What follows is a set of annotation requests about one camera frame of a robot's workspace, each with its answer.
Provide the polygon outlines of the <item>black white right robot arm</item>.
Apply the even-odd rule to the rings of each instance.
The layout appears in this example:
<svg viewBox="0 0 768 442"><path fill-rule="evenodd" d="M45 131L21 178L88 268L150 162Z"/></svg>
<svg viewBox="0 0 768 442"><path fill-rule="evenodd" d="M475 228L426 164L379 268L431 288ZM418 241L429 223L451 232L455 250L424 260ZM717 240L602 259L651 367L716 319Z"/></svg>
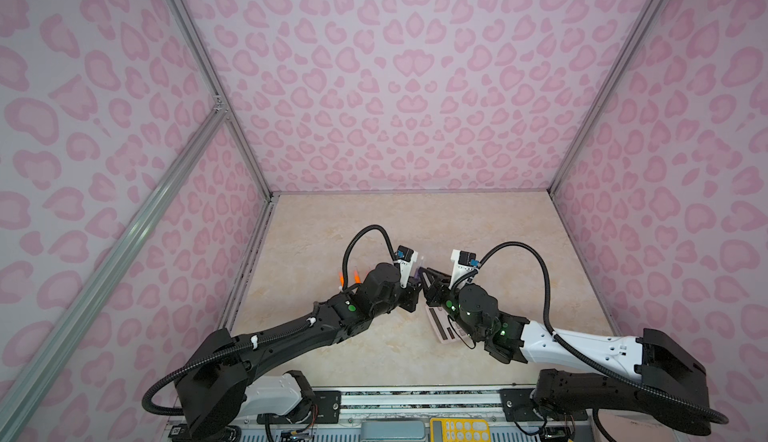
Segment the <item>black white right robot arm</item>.
<svg viewBox="0 0 768 442"><path fill-rule="evenodd" d="M547 321L503 312L484 288L434 269L418 279L430 307L443 309L502 364L538 364L541 370L526 404L542 418L579 411L626 411L663 425L708 436L729 419L709 403L702 364L665 333L599 336L553 328Z"/></svg>

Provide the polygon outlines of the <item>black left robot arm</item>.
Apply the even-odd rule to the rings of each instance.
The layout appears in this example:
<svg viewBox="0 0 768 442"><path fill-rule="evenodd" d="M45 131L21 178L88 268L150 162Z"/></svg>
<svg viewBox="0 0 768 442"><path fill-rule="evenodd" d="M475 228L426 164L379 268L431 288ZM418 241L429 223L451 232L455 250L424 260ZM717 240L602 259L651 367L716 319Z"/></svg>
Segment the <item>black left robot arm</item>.
<svg viewBox="0 0 768 442"><path fill-rule="evenodd" d="M397 308L414 312L422 283L405 283L392 264L380 263L349 292L316 302L312 310L271 329L207 336L174 383L188 435L212 441L238 417L281 417L302 424L313 418L315 393L298 370L270 371L312 350L341 343L367 330L375 317Z"/></svg>

